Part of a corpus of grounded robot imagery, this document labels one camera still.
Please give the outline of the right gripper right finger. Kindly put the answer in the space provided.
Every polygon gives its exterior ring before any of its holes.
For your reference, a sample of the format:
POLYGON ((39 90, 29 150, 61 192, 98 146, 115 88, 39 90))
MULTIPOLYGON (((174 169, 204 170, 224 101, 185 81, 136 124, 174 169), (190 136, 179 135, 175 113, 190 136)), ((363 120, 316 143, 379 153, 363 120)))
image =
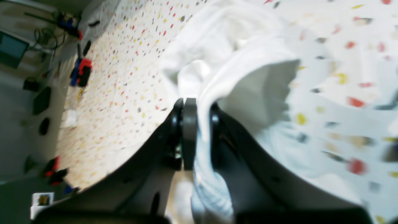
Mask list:
POLYGON ((211 162, 230 193, 236 224, 371 224, 367 212, 273 159, 235 119, 211 106, 211 162))

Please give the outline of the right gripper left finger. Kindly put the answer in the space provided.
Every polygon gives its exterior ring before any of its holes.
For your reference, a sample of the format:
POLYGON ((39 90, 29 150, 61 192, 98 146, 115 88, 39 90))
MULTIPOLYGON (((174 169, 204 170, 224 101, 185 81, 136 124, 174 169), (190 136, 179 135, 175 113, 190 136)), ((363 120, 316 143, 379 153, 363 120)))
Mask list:
POLYGON ((196 138, 196 100, 180 98, 124 164, 87 190, 40 211, 32 223, 169 224, 164 214, 173 176, 193 169, 196 138))

